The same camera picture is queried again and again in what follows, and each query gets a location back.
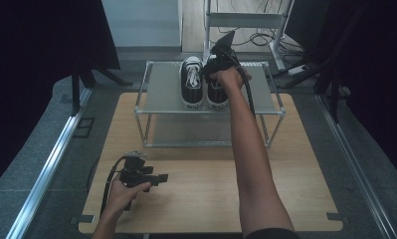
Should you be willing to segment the black tape strip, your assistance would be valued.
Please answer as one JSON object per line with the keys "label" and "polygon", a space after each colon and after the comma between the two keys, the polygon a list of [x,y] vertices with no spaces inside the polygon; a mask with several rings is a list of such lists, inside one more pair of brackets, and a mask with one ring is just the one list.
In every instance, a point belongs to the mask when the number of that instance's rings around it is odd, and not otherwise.
{"label": "black tape strip", "polygon": [[79,224],[79,223],[93,223],[95,217],[93,215],[81,215],[78,217],[72,217],[70,219],[71,224]]}
{"label": "black tape strip", "polygon": [[340,213],[327,212],[326,216],[327,219],[331,221],[341,221],[342,223],[348,223],[348,218],[342,216]]}

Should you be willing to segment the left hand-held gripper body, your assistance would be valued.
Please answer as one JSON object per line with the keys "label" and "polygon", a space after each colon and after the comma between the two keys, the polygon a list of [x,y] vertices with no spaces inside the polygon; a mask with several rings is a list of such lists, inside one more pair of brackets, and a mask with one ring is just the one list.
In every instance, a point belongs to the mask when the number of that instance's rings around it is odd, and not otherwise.
{"label": "left hand-held gripper body", "polygon": [[143,176],[153,173],[153,167],[145,166],[145,160],[142,157],[143,153],[138,151],[128,152],[123,157],[124,165],[119,179],[124,186],[133,187],[141,184],[144,181]]}

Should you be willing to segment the black sleeve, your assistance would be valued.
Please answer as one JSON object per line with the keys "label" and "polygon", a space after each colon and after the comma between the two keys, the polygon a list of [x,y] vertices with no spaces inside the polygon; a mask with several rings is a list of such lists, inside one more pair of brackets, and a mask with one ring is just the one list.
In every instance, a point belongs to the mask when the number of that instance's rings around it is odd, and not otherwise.
{"label": "black sleeve", "polygon": [[254,231],[245,239],[300,239],[292,230],[284,228],[265,228]]}

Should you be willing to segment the grey metal shoe rack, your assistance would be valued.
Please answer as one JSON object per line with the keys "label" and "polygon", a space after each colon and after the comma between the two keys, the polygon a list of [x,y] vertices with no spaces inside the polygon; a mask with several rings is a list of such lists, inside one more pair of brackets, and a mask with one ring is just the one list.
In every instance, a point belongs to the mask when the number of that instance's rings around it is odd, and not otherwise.
{"label": "grey metal shoe rack", "polygon": [[[179,62],[148,62],[134,114],[145,146],[229,146],[228,108],[206,104],[196,110],[183,106]],[[252,79],[249,88],[265,146],[270,146],[286,115],[267,62],[244,62]]]}

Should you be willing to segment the white metal stand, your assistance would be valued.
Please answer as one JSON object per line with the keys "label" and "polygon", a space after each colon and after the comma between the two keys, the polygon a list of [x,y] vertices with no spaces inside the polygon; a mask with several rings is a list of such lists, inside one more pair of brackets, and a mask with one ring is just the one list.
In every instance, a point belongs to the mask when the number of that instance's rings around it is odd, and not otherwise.
{"label": "white metal stand", "polygon": [[275,40],[269,44],[271,53],[279,71],[286,67],[278,51],[281,36],[283,35],[289,14],[295,0],[288,0],[286,10],[282,14],[275,13],[223,13],[211,11],[211,0],[204,1],[204,48],[203,58],[210,55],[210,30],[212,27],[228,28],[263,28],[276,29]]}

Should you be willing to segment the black canvas sneaker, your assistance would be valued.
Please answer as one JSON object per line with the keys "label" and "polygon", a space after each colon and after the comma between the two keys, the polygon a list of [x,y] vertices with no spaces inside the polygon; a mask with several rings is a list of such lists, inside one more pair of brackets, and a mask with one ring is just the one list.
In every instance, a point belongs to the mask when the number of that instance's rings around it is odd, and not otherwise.
{"label": "black canvas sneaker", "polygon": [[198,109],[203,103],[202,60],[196,56],[186,58],[179,70],[181,99],[186,109]]}
{"label": "black canvas sneaker", "polygon": [[207,83],[207,103],[212,109],[223,109],[228,103],[228,97],[221,84],[210,77],[219,71],[217,57],[210,55],[204,66],[204,79]]}

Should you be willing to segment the aluminium floor rail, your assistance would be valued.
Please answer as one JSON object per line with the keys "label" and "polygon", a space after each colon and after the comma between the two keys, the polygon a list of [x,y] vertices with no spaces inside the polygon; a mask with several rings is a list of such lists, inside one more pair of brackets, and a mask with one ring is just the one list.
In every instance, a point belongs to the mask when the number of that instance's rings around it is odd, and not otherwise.
{"label": "aluminium floor rail", "polygon": [[80,96],[81,106],[79,111],[74,116],[70,116],[67,119],[56,143],[54,144],[54,147],[45,161],[39,176],[37,177],[5,239],[23,239],[25,236],[69,145],[71,137],[74,135],[77,124],[81,120],[92,92],[92,90],[83,89]]}
{"label": "aluminium floor rail", "polygon": [[384,206],[379,200],[377,193],[374,190],[371,182],[364,173],[361,165],[359,164],[354,151],[352,150],[344,132],[340,125],[334,120],[329,112],[329,106],[326,99],[323,96],[314,96],[320,109],[327,121],[327,124],[337,141],[341,153],[349,167],[349,170],[355,180],[358,189],[364,198],[367,207],[379,229],[383,239],[397,239],[396,230],[387,214]]}

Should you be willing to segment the person's left hand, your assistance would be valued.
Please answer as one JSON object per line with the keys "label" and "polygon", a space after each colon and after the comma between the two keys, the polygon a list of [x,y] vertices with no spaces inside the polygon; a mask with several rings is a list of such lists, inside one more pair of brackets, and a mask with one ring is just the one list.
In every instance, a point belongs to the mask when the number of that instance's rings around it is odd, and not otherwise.
{"label": "person's left hand", "polygon": [[143,191],[150,185],[150,182],[144,182],[134,187],[126,187],[120,180],[116,179],[111,184],[105,210],[120,212],[122,214],[124,208],[136,197],[137,193]]}

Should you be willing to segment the black tripod stand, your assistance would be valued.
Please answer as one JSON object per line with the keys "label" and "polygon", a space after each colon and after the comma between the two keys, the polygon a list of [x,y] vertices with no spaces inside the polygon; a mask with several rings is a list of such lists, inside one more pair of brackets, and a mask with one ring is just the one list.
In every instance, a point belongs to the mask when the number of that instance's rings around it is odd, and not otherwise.
{"label": "black tripod stand", "polygon": [[315,65],[309,70],[304,71],[296,79],[280,85],[280,88],[291,89],[298,84],[304,82],[305,80],[308,80],[315,75],[319,75],[319,78],[316,80],[313,86],[313,91],[319,95],[324,94],[327,90],[330,90],[330,94],[327,97],[328,112],[332,119],[335,122],[338,122],[338,101],[342,99],[342,95],[339,93],[340,79],[338,77],[337,71],[338,57],[339,52],[337,50],[333,50],[322,63]]}
{"label": "black tripod stand", "polygon": [[73,65],[71,82],[72,82],[72,113],[74,117],[81,110],[81,94],[80,83],[83,83],[87,89],[92,89],[96,85],[96,79],[93,76],[93,70],[122,86],[132,86],[132,82],[128,82],[118,77],[110,70],[94,63],[76,63]]}

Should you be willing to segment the black curtain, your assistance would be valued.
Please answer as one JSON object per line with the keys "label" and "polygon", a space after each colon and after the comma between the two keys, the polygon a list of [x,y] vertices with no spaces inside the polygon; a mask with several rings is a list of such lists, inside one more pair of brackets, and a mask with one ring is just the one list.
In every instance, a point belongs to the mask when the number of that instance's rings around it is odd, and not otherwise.
{"label": "black curtain", "polygon": [[295,0],[286,34],[320,64],[358,9],[334,67],[348,107],[397,169],[397,0]]}
{"label": "black curtain", "polygon": [[117,69],[103,0],[0,0],[0,177],[76,66]]}

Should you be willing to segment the white power strip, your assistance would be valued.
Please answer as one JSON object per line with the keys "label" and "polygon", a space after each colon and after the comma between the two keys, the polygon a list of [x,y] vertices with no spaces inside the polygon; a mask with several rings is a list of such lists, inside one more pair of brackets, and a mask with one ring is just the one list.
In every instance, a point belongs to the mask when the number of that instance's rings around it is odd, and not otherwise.
{"label": "white power strip", "polygon": [[303,73],[304,71],[307,71],[307,70],[308,70],[308,66],[300,65],[300,66],[297,66],[297,67],[289,69],[288,70],[288,74],[290,76],[294,76],[294,75],[301,74],[301,73]]}

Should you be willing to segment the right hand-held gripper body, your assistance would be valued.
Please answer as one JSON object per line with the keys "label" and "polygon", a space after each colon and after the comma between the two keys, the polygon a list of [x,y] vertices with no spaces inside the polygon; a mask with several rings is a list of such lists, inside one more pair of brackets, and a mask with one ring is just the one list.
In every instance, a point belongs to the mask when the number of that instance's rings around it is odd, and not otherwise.
{"label": "right hand-held gripper body", "polygon": [[231,67],[237,67],[239,65],[236,53],[232,49],[234,37],[235,32],[230,31],[220,38],[212,47],[210,50],[210,56],[203,68],[203,76],[205,80],[211,80],[211,74],[219,71],[226,71]]}

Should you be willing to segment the person's right hand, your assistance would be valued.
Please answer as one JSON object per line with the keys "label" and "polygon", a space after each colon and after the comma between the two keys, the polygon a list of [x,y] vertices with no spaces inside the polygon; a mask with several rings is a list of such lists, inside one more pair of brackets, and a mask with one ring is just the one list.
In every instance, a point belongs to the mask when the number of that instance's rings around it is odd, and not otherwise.
{"label": "person's right hand", "polygon": [[234,67],[212,73],[210,78],[220,83],[226,92],[231,90],[239,91],[245,83],[239,71]]}

